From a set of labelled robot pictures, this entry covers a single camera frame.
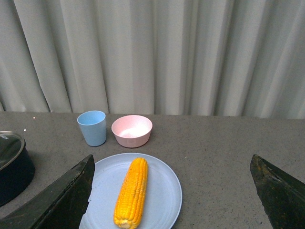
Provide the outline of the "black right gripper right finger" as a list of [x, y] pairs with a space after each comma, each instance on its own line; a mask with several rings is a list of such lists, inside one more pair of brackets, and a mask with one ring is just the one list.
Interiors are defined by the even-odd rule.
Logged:
[[305, 184], [253, 155], [250, 172], [257, 194], [274, 229], [305, 227]]

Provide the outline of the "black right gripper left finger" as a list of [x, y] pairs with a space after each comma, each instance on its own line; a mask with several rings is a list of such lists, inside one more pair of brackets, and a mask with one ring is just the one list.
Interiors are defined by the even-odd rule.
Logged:
[[29, 202], [1, 219], [2, 229], [77, 229], [89, 204], [95, 171], [88, 155]]

